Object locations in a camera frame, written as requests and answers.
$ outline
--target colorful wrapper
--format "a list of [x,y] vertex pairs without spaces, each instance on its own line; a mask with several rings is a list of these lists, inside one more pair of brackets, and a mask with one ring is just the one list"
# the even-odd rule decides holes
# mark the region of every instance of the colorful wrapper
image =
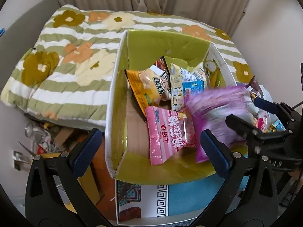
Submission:
[[251,99],[254,100],[256,97],[263,99],[264,94],[261,90],[260,85],[258,84],[255,76],[249,81],[249,84],[246,86],[247,90],[250,93]]
[[266,133],[268,130],[268,113],[264,110],[260,110],[258,112],[258,128],[261,130],[262,133]]
[[186,102],[196,133],[197,162],[208,160],[200,144],[200,134],[209,129],[219,142],[230,147],[238,136],[228,128],[225,118],[234,114],[240,118],[247,114],[244,100],[247,90],[244,86],[209,89],[192,95]]
[[192,72],[171,64],[172,110],[179,112],[191,94],[202,92],[206,87],[206,77],[202,64]]
[[277,131],[285,131],[285,127],[279,119],[273,122],[272,125],[276,128]]
[[147,107],[145,113],[152,165],[164,163],[183,147],[195,147],[195,135],[188,133],[190,122],[185,114],[154,106]]
[[170,77],[164,57],[160,57],[146,70],[125,72],[144,115],[146,107],[158,106],[161,100],[171,100]]

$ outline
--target striped blanket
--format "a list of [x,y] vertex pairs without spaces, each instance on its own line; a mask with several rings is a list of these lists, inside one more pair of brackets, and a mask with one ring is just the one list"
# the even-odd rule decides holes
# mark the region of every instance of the striped blanket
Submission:
[[84,11],[65,5],[17,63],[1,100],[53,123],[79,128],[76,124],[81,121],[84,129],[105,126],[116,53],[128,28],[179,32],[212,41],[234,76],[250,72],[229,36],[204,23],[173,15]]

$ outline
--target purple snack bag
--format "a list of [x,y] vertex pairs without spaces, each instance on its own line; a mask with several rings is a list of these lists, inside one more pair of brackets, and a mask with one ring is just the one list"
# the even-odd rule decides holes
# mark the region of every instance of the purple snack bag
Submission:
[[225,118],[234,114],[241,117],[247,113],[244,97],[248,92],[244,86],[209,89],[192,95],[186,102],[191,113],[197,138],[197,163],[208,160],[200,144],[200,134],[209,129],[219,142],[231,147],[238,137],[225,124]]

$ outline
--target pink candy bag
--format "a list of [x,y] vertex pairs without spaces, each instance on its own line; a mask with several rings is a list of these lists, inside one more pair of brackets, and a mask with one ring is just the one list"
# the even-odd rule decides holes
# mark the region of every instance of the pink candy bag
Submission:
[[196,146],[192,122],[186,114],[154,106],[145,108],[145,113],[152,165],[164,163],[183,147]]
[[194,124],[197,144],[197,163],[208,160],[200,144],[200,134],[209,129],[219,142],[227,147],[237,139],[237,134],[225,124],[225,118],[234,114],[247,114],[244,97],[248,95],[244,86],[209,89],[192,95],[186,102]]

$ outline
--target orange flower pattern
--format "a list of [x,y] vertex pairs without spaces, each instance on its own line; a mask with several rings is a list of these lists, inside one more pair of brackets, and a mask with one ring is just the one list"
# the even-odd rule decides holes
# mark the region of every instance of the orange flower pattern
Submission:
[[89,12],[88,22],[95,22],[95,21],[103,21],[109,17],[109,13],[107,12],[100,12],[97,13],[96,11]]
[[57,115],[54,112],[49,111],[49,110],[46,111],[43,116],[46,117],[46,118],[50,118],[52,120],[58,120]]
[[68,44],[65,46],[64,51],[67,53],[62,63],[69,63],[73,61],[74,63],[82,63],[89,59],[93,55],[93,50],[90,48],[92,46],[91,42],[85,42],[78,48],[73,44]]
[[198,25],[184,26],[182,27],[182,32],[208,41],[212,40],[212,38],[206,34],[205,30]]

